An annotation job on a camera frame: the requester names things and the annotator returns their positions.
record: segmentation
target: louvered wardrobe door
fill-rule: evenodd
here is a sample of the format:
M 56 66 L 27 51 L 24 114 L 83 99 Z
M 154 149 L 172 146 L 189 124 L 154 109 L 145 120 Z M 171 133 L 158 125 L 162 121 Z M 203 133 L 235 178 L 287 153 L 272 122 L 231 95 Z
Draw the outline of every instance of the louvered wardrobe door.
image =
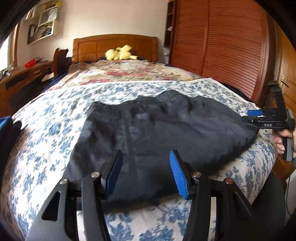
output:
M 171 59 L 173 66 L 196 74 L 202 73 L 207 8 L 207 0 L 178 0 Z
M 261 58 L 262 10 L 253 0 L 209 0 L 209 32 L 202 75 L 252 97 Z

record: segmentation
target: bed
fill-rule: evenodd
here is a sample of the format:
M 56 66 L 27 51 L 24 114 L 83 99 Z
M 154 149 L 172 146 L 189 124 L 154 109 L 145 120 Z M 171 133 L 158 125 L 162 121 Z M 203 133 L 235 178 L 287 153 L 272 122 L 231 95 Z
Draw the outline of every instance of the bed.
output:
M 96 61 L 103 53 L 129 44 L 145 61 Z M 21 108 L 14 116 L 22 133 L 10 153 L 2 178 L 1 211 L 24 240 L 43 202 L 60 180 L 94 101 L 120 104 L 137 96 L 156 96 L 174 89 L 190 97 L 215 99 L 240 115 L 257 108 L 221 83 L 157 62 L 154 37 L 103 35 L 74 40 L 73 63 L 56 85 Z M 260 130 L 252 146 L 212 178 L 232 178 L 250 203 L 262 189 L 275 162 L 271 131 Z M 190 201 L 178 195 L 156 205 L 132 207 L 105 215 L 111 240 L 181 240 Z M 77 212 L 80 240 L 86 240 L 82 213 Z M 215 235 L 212 199 L 209 240 Z

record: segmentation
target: headboard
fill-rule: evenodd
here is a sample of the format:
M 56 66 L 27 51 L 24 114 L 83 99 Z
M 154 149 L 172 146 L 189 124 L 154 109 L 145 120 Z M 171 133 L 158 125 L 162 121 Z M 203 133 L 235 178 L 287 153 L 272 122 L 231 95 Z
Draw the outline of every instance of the headboard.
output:
M 132 55 L 143 57 L 150 62 L 158 61 L 158 41 L 156 37 L 134 34 L 107 34 L 74 39 L 72 62 L 96 61 L 109 49 L 132 47 Z

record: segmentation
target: stuffed animal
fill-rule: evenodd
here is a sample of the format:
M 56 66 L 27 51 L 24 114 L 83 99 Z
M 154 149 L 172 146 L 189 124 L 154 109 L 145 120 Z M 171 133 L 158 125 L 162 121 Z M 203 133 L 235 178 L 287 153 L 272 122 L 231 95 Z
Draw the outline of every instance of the stuffed animal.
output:
M 129 45 L 124 45 L 122 48 L 118 47 L 115 50 L 114 49 L 109 49 L 105 53 L 105 57 L 107 60 L 122 60 L 122 59 L 137 59 L 138 56 L 131 55 L 129 52 L 131 50 L 131 46 Z

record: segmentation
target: red basket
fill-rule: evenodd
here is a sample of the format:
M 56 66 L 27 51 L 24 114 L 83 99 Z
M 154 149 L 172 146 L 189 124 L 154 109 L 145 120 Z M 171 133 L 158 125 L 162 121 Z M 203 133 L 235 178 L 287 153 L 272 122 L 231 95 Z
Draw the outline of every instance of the red basket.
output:
M 31 68 L 33 66 L 35 66 L 37 60 L 33 59 L 31 61 L 29 61 L 28 63 L 25 64 L 25 67 L 28 69 L 28 68 Z

